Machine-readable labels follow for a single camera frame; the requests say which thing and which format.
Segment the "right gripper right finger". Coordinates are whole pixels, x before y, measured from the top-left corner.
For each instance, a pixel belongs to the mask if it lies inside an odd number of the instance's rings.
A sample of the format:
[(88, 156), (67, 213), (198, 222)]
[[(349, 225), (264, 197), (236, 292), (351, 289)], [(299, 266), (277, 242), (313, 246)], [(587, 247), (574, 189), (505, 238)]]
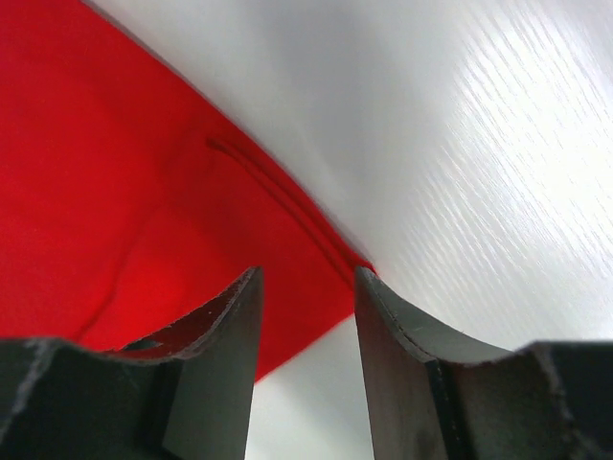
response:
[(510, 352), (355, 272), (354, 315), (378, 459), (608, 459), (612, 346)]

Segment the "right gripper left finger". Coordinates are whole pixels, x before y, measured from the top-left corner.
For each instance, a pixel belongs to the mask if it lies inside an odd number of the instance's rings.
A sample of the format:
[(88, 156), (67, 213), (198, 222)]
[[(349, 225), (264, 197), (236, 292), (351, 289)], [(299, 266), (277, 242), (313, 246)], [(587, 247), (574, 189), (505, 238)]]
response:
[(122, 350), (57, 337), (1, 343), (5, 459), (240, 459), (263, 307), (247, 269), (217, 297)]

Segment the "red t shirt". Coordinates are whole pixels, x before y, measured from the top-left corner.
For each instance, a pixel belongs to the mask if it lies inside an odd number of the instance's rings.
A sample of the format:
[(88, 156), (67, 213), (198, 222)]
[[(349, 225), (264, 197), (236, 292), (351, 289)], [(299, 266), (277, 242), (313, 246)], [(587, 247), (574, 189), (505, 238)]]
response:
[(117, 350), (264, 272), (257, 376), (362, 259), (251, 139), (78, 1), (1, 5), (1, 334)]

